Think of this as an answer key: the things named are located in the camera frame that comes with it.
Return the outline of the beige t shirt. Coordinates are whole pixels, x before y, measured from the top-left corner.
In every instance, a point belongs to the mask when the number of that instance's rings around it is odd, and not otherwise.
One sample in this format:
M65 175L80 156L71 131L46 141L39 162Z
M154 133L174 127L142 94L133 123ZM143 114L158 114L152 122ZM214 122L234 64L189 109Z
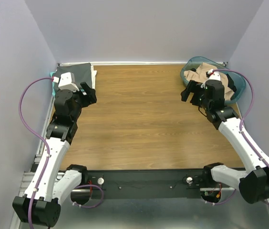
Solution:
M234 81L228 73L215 72L209 76L208 72L215 69L217 69L216 66L202 62L198 67L192 67L189 70L184 70L184 72L181 73L181 76L184 77L183 80L186 81L185 84L188 84L190 80L194 80L202 84L208 80L220 80L225 88L225 100L230 101L237 90Z

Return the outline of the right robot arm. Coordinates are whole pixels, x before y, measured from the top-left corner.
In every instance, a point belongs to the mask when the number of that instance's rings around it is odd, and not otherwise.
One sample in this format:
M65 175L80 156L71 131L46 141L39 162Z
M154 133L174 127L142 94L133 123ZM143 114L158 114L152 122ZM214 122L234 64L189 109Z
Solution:
M269 157L250 137L237 112L225 105L222 82L208 80L202 84L191 80L181 100L187 101L190 94L191 104L204 110L207 120L230 142L245 167L238 171L213 163L204 167L205 179L234 188L249 204L269 199Z

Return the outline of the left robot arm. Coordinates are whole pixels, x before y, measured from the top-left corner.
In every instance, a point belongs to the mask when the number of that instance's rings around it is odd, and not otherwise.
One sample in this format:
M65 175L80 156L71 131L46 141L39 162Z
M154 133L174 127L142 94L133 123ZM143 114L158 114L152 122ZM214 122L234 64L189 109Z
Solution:
M12 207L21 222L53 228L60 216L62 203L77 187L92 190L96 186L89 181L87 168L70 165L58 180L62 159L69 150L78 129L77 120L82 109L97 102L96 91L86 82L81 87L73 83L60 85L55 93L54 113L42 137L28 126L20 115L24 126L44 143L41 159L34 176L21 197L15 197Z

